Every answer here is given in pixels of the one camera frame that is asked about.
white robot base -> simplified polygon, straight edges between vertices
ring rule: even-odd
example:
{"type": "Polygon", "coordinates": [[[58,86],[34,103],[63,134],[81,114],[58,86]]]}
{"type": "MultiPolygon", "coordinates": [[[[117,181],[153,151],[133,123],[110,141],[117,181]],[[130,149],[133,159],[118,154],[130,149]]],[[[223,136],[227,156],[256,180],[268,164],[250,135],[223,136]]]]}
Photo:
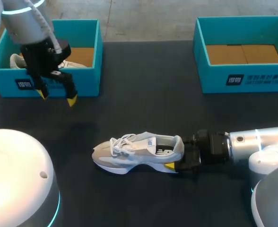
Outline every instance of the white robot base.
{"type": "Polygon", "coordinates": [[[59,227],[61,205],[43,145],[25,133],[0,129],[0,227],[59,227]]]}

black table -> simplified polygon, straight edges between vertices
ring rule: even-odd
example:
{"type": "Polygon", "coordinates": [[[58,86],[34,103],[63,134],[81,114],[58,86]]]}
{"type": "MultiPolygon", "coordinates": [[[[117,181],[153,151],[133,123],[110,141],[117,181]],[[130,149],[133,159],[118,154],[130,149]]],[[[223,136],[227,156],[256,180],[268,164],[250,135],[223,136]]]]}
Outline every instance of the black table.
{"type": "Polygon", "coordinates": [[[192,42],[105,43],[101,93],[64,99],[0,98],[0,128],[37,138],[49,151],[65,227],[251,227],[249,185],[207,166],[198,179],[138,166],[112,175],[95,145],[127,133],[191,135],[278,126],[278,93],[203,94],[192,42]]]}

teal box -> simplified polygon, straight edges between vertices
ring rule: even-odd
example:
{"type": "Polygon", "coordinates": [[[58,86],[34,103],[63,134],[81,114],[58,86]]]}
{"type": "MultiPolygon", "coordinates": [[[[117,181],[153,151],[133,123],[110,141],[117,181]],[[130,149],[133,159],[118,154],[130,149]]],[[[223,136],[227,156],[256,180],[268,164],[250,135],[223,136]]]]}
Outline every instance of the teal box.
{"type": "Polygon", "coordinates": [[[204,93],[277,92],[278,64],[211,65],[206,45],[272,44],[278,16],[199,17],[193,50],[204,93]]]}
{"type": "MultiPolygon", "coordinates": [[[[57,38],[68,40],[71,47],[94,47],[94,59],[90,68],[65,68],[71,73],[78,96],[98,96],[102,64],[103,43],[98,20],[53,20],[57,38]]],[[[40,97],[35,90],[21,90],[17,81],[31,79],[26,69],[10,69],[9,60],[13,53],[20,53],[20,46],[13,43],[7,31],[0,39],[0,95],[2,97],[40,97]]],[[[49,89],[49,97],[65,97],[60,84],[44,79],[49,89]]]]}

shoelace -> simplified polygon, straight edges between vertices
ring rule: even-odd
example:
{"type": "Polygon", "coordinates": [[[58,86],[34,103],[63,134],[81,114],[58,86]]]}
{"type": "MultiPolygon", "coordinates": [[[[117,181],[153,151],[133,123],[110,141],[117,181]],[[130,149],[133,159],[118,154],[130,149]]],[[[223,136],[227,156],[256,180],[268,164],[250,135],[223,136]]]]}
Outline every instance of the shoelace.
{"type": "Polygon", "coordinates": [[[110,139],[110,144],[111,144],[111,155],[116,157],[119,154],[128,154],[128,155],[132,155],[135,152],[131,152],[129,149],[124,148],[122,149],[122,146],[125,144],[130,144],[132,145],[133,143],[129,140],[129,138],[131,136],[135,136],[135,134],[126,134],[124,136],[122,136],[120,139],[115,139],[115,138],[111,138],[110,139]]]}

white sneaker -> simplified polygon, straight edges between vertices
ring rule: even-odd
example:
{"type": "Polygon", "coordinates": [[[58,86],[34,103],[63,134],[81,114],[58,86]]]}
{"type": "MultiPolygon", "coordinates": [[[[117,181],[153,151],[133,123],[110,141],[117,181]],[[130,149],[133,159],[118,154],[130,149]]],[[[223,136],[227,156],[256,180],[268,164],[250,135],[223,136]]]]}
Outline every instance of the white sneaker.
{"type": "Polygon", "coordinates": [[[114,174],[126,174],[133,167],[146,164],[157,171],[175,173],[165,164],[180,160],[184,144],[180,136],[161,136],[144,132],[128,134],[120,139],[99,144],[94,148],[93,161],[114,174]]]}
{"type": "MultiPolygon", "coordinates": [[[[14,53],[10,57],[10,67],[11,67],[11,69],[24,69],[24,68],[26,68],[26,61],[23,57],[14,53]]],[[[62,68],[86,68],[86,66],[64,60],[58,66],[58,68],[59,69],[62,69],[62,68]]]]}

